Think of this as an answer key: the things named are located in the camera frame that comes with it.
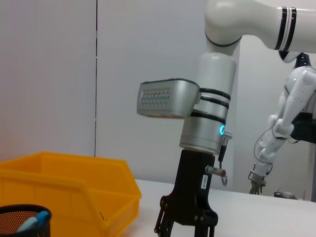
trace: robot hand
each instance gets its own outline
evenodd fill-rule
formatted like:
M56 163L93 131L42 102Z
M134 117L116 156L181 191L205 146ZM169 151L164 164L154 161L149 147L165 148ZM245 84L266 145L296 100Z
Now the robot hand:
M251 181L251 189L250 194L256 194L259 195L259 192L262 193L262 187L265 186L264 184L258 184L254 181Z

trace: mesh pen holder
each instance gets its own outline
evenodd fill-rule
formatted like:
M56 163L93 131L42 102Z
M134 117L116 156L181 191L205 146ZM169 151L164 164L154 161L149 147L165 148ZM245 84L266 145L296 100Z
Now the mesh pen holder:
M41 211L49 213L49 219L44 225L16 232L27 219ZM0 237L50 237L50 219L50 210L43 206L20 204L0 207Z

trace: table surface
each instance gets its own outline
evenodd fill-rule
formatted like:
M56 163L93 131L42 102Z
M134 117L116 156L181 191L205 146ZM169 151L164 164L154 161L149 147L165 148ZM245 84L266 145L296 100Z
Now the table surface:
M142 192L138 218L122 237L157 237L160 198L172 184L137 180ZM211 189L208 197L219 221L215 237L315 237L316 203ZM174 223L172 237L194 237L194 227Z

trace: white robot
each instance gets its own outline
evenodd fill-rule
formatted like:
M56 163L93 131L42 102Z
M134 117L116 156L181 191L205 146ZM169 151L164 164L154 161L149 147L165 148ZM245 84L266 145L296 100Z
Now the white robot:
M180 139L184 149L174 189L160 200L154 229L158 236L169 237L174 222L195 226L195 237L214 236L218 215L208 204L208 191L212 174L220 175L225 184L225 172L214 168L214 155L219 154L221 164L230 138L224 130L237 67L232 54L242 36L257 36L267 48L282 51L281 57L289 62L301 52L316 53L315 26L315 10L273 7L254 0L209 0L205 13L209 52L200 57L196 78L140 85L138 114L184 119ZM259 145L251 178L253 193L265 184L277 150L292 135L293 121L306 109L315 89L313 68L301 66L292 71Z
M304 53L279 53L285 63L296 59L296 64L285 81L276 114L269 116L268 130L261 136L257 155L254 150L258 163L248 176L250 179L253 174L251 194L259 194L259 190L262 192L266 184L264 178L272 170L276 152L290 136L296 139L294 143L298 140L316 143L316 124L313 121L315 98L312 98L316 91L316 70L311 67L309 57Z

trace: yellow storage crate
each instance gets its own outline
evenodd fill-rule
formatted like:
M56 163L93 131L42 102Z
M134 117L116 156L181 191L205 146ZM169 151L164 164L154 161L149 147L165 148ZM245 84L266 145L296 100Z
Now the yellow storage crate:
M52 237L117 237L140 198L123 160L38 153L0 162L0 206L47 207Z

